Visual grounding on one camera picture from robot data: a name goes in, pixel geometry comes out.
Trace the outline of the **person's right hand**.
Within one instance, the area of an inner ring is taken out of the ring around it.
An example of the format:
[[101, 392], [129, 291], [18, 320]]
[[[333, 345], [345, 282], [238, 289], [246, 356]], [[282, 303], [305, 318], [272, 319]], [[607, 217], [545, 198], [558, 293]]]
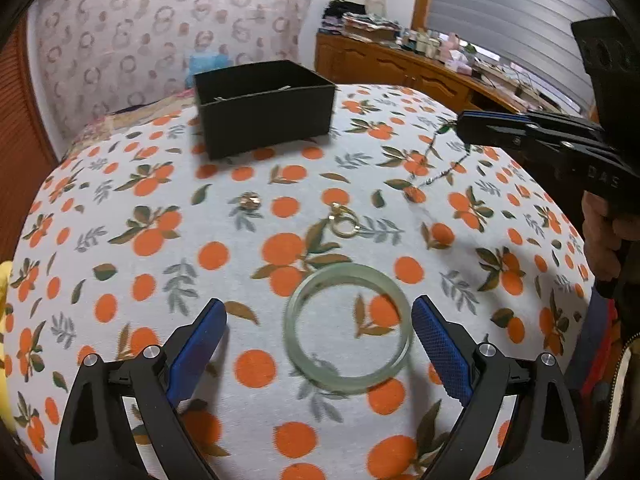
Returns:
[[582, 196], [585, 253], [597, 280], [610, 282], [620, 277], [622, 263], [616, 256], [623, 242], [638, 242], [639, 218], [614, 214], [610, 204], [590, 192]]

